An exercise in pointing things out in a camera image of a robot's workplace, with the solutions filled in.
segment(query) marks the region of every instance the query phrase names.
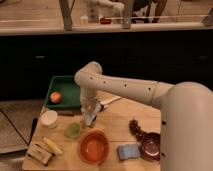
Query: blue sponge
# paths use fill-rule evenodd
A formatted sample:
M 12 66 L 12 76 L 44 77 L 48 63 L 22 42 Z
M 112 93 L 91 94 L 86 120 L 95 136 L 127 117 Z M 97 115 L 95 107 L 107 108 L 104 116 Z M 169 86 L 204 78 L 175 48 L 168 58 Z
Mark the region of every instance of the blue sponge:
M 117 151 L 120 160 L 141 157 L 138 144 L 119 145 Z

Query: floor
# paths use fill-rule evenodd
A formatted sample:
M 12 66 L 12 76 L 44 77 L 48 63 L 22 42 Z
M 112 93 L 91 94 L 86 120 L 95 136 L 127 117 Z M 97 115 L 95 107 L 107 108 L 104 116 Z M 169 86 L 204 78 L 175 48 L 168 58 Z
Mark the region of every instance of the floor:
M 0 170 L 22 170 L 33 119 L 38 118 L 43 102 L 42 99 L 0 102 Z

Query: orange bowl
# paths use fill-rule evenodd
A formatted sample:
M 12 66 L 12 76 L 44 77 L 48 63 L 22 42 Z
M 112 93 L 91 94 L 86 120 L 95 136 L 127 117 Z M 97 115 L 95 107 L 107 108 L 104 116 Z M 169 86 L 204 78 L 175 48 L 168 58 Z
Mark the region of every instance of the orange bowl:
M 95 130 L 83 136 L 79 143 L 79 155 L 89 164 L 101 164 L 109 153 L 109 143 L 102 131 Z

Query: bowl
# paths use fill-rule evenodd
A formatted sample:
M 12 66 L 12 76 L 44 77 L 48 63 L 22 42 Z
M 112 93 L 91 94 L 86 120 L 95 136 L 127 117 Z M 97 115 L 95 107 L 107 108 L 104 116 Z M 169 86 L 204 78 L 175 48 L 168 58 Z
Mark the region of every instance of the bowl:
M 160 160 L 160 134 L 158 133 L 147 133 L 142 142 L 141 150 L 143 156 L 150 160 Z
M 89 164 L 99 165 L 109 153 L 109 143 L 102 131 L 90 131 L 79 142 L 80 158 Z
M 70 123 L 64 131 L 69 138 L 78 138 L 81 132 L 81 126 L 77 122 Z
M 48 110 L 41 115 L 41 124 L 47 128 L 56 128 L 58 125 L 58 113 L 55 110 Z

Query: banana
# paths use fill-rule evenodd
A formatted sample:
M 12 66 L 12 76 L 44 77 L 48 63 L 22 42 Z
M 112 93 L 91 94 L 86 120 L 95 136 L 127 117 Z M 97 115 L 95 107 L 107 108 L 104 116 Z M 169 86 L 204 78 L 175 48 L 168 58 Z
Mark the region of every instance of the banana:
M 50 140 L 47 137 L 43 137 L 42 140 L 46 145 L 48 145 L 48 147 L 53 151 L 53 153 L 55 155 L 61 155 L 62 154 L 62 151 L 59 148 L 58 144 L 56 144 L 55 142 L 53 142 L 52 140 Z

